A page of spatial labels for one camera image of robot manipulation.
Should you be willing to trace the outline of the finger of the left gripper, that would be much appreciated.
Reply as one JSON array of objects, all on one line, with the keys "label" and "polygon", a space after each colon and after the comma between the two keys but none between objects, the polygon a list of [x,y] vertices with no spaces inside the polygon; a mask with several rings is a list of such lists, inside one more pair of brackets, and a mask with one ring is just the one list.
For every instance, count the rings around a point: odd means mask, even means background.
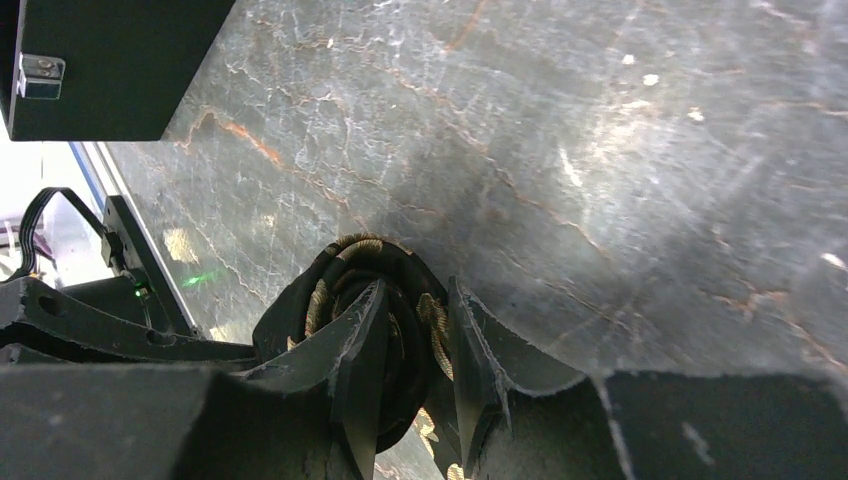
[{"label": "finger of the left gripper", "polygon": [[97,310],[35,278],[1,286],[6,363],[257,363],[249,345],[165,333]]}]

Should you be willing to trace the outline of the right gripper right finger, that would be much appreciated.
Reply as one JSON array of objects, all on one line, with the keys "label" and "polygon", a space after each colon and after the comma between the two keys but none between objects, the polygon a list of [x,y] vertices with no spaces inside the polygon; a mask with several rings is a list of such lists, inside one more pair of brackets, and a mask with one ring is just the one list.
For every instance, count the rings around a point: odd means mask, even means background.
[{"label": "right gripper right finger", "polygon": [[530,344],[448,287],[461,462],[475,479],[843,479],[847,388],[810,370],[606,369]]}]

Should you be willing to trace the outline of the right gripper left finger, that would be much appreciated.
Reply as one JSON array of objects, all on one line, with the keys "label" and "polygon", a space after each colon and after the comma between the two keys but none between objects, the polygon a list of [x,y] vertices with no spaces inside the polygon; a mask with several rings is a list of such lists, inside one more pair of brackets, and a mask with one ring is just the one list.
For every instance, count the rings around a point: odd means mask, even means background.
[{"label": "right gripper left finger", "polygon": [[369,479],[388,290],[243,375],[187,364],[1,370],[5,479]]}]

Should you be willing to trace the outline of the black gold floral tie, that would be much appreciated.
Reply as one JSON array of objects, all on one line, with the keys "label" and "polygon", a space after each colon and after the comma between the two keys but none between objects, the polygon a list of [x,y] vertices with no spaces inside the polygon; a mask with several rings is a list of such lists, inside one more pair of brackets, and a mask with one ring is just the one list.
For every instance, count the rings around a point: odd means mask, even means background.
[{"label": "black gold floral tie", "polygon": [[411,250],[352,234],[322,249],[252,333],[239,440],[182,478],[369,479],[452,380],[445,288]]}]

